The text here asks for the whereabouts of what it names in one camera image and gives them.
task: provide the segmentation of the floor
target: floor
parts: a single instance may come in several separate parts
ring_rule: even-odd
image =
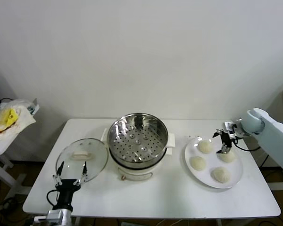
[[[8,173],[17,178],[20,173],[27,173],[28,177],[25,179],[24,184],[25,186],[32,186],[34,181],[36,180],[40,170],[42,168],[41,163],[16,163],[12,169],[8,169]],[[283,174],[280,171],[263,171],[263,176],[266,176],[267,182],[283,182]],[[9,187],[6,186],[4,183],[0,183],[0,201],[2,202],[5,195],[8,193]],[[279,206],[282,210],[281,219],[283,219],[283,191],[275,191],[273,192]],[[25,200],[25,195],[17,195],[16,199],[20,202],[19,206],[13,211],[10,215],[8,215],[8,219],[3,218],[0,214],[0,221],[4,222],[7,226],[23,226],[25,221],[21,221],[18,223],[11,223],[10,221],[18,221],[23,218],[31,217],[22,211],[22,205]],[[81,226],[120,226],[120,224],[125,222],[136,223],[139,225],[144,226],[155,226],[161,219],[157,220],[147,220],[147,219],[115,219],[115,218],[82,218],[80,221]],[[222,220],[223,225],[229,220]],[[261,226],[283,226],[283,222],[279,218],[259,218],[255,219],[248,226],[259,226],[262,221],[271,221],[273,224],[270,223],[262,223]],[[175,223],[176,220],[166,220],[161,222],[159,226],[171,226],[172,223]],[[215,220],[182,220],[176,226],[216,226]]]

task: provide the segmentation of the stainless steel steamer basket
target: stainless steel steamer basket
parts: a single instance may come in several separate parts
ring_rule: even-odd
[[[111,156],[119,165],[142,170],[154,166],[164,157],[168,131],[157,117],[133,113],[113,123],[107,141]]]

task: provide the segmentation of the food item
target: food item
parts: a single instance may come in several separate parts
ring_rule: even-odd
[[[213,150],[212,142],[201,140],[198,142],[198,149],[204,154],[209,154]]]
[[[206,161],[200,156],[191,158],[191,166],[197,171],[204,170],[206,165]]]
[[[217,154],[217,155],[218,155],[219,159],[221,159],[222,161],[227,162],[227,163],[234,161],[235,158],[236,158],[236,155],[233,151],[230,151],[227,154]]]
[[[214,179],[220,183],[226,183],[231,179],[231,173],[225,167],[217,167],[212,172]]]

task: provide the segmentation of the white plate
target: white plate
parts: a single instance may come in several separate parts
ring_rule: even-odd
[[[193,140],[190,141],[190,143],[188,143],[188,145],[185,148],[184,151],[184,159],[185,162],[189,168],[189,170],[192,172],[192,174],[194,174],[194,176],[200,180],[201,182],[203,182],[204,184],[211,186],[211,187],[215,187],[215,188],[230,188],[233,187],[235,184],[237,184],[239,182],[239,180],[242,177],[243,174],[243,164],[241,159],[239,158],[239,156],[237,155],[237,153],[232,149],[231,152],[235,153],[235,160],[231,163],[226,163],[224,161],[222,161],[221,159],[218,158],[218,155],[216,154],[217,151],[220,150],[221,148],[221,140],[220,138],[212,138],[210,139],[214,150],[209,153],[209,154],[204,154],[202,153],[196,146],[198,142],[200,142],[200,140],[205,140],[206,137],[196,137]],[[206,168],[203,171],[197,171],[195,170],[192,166],[191,166],[191,158],[195,157],[195,156],[200,156],[202,158],[205,159],[206,161]],[[228,171],[230,171],[231,173],[231,179],[230,181],[226,182],[226,183],[220,183],[218,181],[216,181],[212,176],[211,173],[214,170],[214,168],[219,167],[219,166],[223,166],[225,168],[228,169]]]

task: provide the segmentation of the glass lid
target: glass lid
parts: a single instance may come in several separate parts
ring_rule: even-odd
[[[106,166],[108,150],[94,138],[77,140],[66,147],[56,162],[56,173],[61,179],[95,178]]]

